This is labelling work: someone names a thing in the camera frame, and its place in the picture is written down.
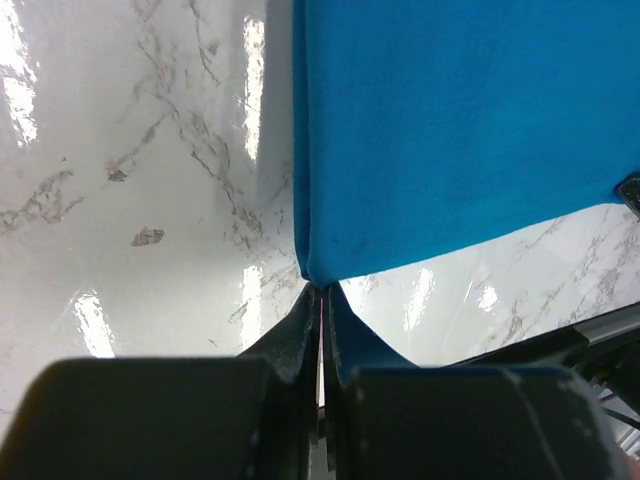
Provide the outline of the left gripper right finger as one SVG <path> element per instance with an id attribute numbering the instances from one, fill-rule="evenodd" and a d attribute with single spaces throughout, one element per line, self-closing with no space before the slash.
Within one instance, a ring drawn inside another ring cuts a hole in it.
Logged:
<path id="1" fill-rule="evenodd" d="M 626 479 L 596 385 L 552 365 L 420 367 L 322 298 L 326 445 L 339 479 Z"/>

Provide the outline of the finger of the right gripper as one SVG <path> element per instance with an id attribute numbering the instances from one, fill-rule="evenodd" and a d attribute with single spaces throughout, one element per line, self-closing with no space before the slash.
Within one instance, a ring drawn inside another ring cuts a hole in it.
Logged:
<path id="1" fill-rule="evenodd" d="M 615 193 L 624 205 L 640 216 L 640 175 L 631 174 L 615 187 Z"/>

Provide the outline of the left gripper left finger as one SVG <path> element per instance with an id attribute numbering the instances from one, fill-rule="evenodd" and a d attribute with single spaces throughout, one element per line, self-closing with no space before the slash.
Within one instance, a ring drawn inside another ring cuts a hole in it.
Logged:
<path id="1" fill-rule="evenodd" d="M 76 358 L 27 389 L 5 479 L 306 479 L 317 435 L 320 294 L 234 357 Z"/>

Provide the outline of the blue t shirt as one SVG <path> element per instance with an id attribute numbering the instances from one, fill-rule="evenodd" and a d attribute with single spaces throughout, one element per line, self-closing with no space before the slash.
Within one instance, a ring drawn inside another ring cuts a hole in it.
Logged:
<path id="1" fill-rule="evenodd" d="M 318 287 L 620 202 L 639 174 L 635 1 L 297 1 L 292 73 Z"/>

